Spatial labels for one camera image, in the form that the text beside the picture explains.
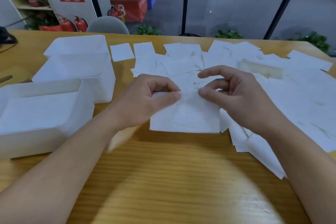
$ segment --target fire extinguisher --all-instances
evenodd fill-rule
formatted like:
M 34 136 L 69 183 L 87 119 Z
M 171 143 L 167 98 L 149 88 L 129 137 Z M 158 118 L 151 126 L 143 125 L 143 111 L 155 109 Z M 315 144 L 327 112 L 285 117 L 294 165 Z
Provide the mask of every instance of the fire extinguisher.
M 77 32 L 75 25 L 72 23 L 72 21 L 68 20 L 67 18 L 57 14 L 59 17 L 61 17 L 60 19 L 60 25 L 62 28 L 62 31 L 65 32 Z
M 120 14 L 122 14 L 122 11 L 116 5 L 112 5 L 111 9 L 107 12 L 108 16 L 112 16 L 112 17 L 115 17 L 115 18 L 121 20 Z
M 75 25 L 78 29 L 79 32 L 86 32 L 87 30 L 87 23 L 85 21 L 85 19 L 78 17 L 75 15 Z
M 115 12 L 119 15 L 119 19 L 125 23 L 125 18 L 124 18 L 124 13 L 122 12 L 122 10 L 120 9 L 119 6 L 115 6 Z

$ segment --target concrete floor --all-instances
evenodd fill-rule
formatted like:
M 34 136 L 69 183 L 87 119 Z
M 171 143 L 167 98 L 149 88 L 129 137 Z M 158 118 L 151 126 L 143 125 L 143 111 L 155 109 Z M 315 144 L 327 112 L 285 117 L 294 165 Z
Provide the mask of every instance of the concrete floor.
M 245 39 L 262 39 L 282 0 L 188 0 L 186 32 L 211 37 L 218 29 L 234 30 Z M 156 0 L 143 24 L 160 35 L 181 33 L 183 0 Z M 336 0 L 291 0 L 271 39 L 317 31 L 336 48 Z M 130 32 L 134 25 L 128 23 Z

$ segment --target forearm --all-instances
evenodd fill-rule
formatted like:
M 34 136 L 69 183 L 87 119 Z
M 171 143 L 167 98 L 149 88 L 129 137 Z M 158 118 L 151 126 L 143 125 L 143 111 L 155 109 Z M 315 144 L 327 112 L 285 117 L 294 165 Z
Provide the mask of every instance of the forearm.
M 117 132 L 104 113 L 0 194 L 1 223 L 67 221 L 104 148 Z
M 311 138 L 280 118 L 262 135 L 281 163 L 313 224 L 336 220 L 336 162 Z

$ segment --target finger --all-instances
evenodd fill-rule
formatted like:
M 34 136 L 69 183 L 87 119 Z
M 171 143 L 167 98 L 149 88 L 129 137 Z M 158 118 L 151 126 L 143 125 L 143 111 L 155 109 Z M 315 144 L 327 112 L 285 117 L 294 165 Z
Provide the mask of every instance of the finger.
M 181 91 L 168 77 L 147 75 L 145 80 L 152 93 L 154 91 Z
M 160 111 L 161 109 L 175 104 L 181 98 L 179 92 L 168 92 L 163 96 L 157 98 L 152 98 L 154 113 Z
M 218 92 L 216 90 L 212 90 L 212 89 L 206 88 L 206 87 L 200 88 L 198 90 L 198 94 L 202 98 L 219 105 L 220 107 L 222 107 L 225 110 L 226 110 L 226 107 L 230 105 L 230 101 L 231 101 L 231 98 L 232 98 L 232 96 L 229 96 L 229 95 L 224 94 L 222 92 Z
M 229 90 L 230 84 L 226 81 L 226 79 L 214 79 L 212 82 L 209 82 L 206 86 L 209 89 L 216 90 L 216 89 L 222 89 L 222 90 Z
M 199 78 L 207 78 L 209 76 L 221 75 L 227 80 L 231 80 L 234 74 L 241 73 L 241 70 L 228 66 L 215 66 L 204 69 L 198 74 Z

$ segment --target person's left hand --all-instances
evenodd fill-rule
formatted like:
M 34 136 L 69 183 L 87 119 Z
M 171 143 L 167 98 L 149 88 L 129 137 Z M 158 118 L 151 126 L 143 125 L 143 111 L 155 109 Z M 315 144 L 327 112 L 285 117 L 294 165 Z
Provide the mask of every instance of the person's left hand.
M 153 98 L 153 92 L 168 94 Z M 146 122 L 153 114 L 176 103 L 180 88 L 169 78 L 141 74 L 106 109 L 105 113 L 116 123 L 118 130 Z

